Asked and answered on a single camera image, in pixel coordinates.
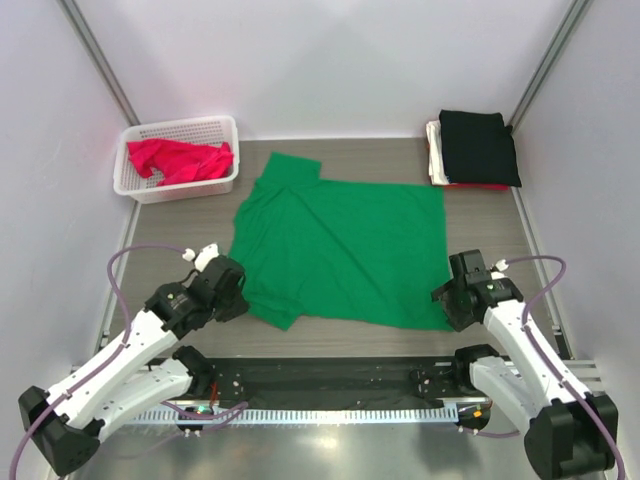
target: black folded shirt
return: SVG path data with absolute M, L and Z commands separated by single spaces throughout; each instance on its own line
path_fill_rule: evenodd
M 442 160 L 451 183 L 521 187 L 512 128 L 500 113 L 440 112 Z

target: laundry basket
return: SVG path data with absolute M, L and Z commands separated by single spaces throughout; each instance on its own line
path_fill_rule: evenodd
M 164 177 L 156 171 L 149 178 L 142 178 L 129 161 L 127 142 L 165 138 L 178 142 L 220 146 L 227 142 L 233 152 L 233 165 L 224 178 L 178 185 L 156 186 Z M 236 122 L 228 115 L 192 118 L 173 122 L 151 123 L 126 129 L 118 145 L 116 166 L 113 172 L 113 189 L 119 195 L 129 196 L 140 203 L 157 203 L 182 198 L 202 197 L 229 193 L 240 169 L 240 151 Z

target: red cloth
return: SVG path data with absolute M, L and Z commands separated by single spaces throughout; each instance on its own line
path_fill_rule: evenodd
M 159 187 L 222 178 L 233 163 L 228 143 L 218 148 L 152 138 L 128 142 L 127 146 L 129 160 L 142 178 L 153 175 L 152 168 L 163 173 L 164 180 L 158 182 Z
M 490 183 L 452 183 L 450 185 L 444 185 L 444 188 L 486 188 L 487 190 L 498 190 L 504 192 L 509 190 L 507 185 L 498 185 Z

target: stack of folded clothes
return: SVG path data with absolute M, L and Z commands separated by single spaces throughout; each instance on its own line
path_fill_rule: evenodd
M 499 113 L 442 110 L 427 123 L 433 185 L 507 190 L 521 187 L 511 127 Z

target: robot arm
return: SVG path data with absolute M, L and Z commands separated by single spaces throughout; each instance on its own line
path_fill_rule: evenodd
M 219 255 L 215 244 L 197 256 L 188 251 L 184 257 L 195 266 L 190 284 L 161 285 L 132 321 L 126 344 L 123 332 L 47 391 L 31 387 L 20 396 L 25 429 L 56 399 L 67 396 L 33 435 L 58 475 L 80 468 L 127 420 L 164 400 L 184 394 L 202 396 L 213 383 L 212 366 L 193 347 L 181 347 L 159 368 L 127 383 L 142 366 L 189 332 L 248 310 L 242 297 L 244 270 L 238 263 Z M 109 365 L 68 395 L 73 385 L 94 372 L 120 345 L 125 348 Z
M 432 299 L 442 302 L 457 331 L 482 323 L 500 341 L 519 373 L 507 368 L 491 346 L 477 345 L 456 351 L 458 381 L 492 398 L 517 426 L 540 478 L 567 478 L 612 468 L 611 449 L 574 393 L 597 413 L 615 440 L 618 411 L 613 401 L 607 395 L 593 395 L 566 368 L 531 317 L 523 325 L 522 294 L 505 275 L 487 269 L 478 250 L 452 255 L 450 263 L 453 279 L 434 291 Z M 549 365 L 561 372 L 562 382 Z M 574 392 L 565 388 L 565 382 Z

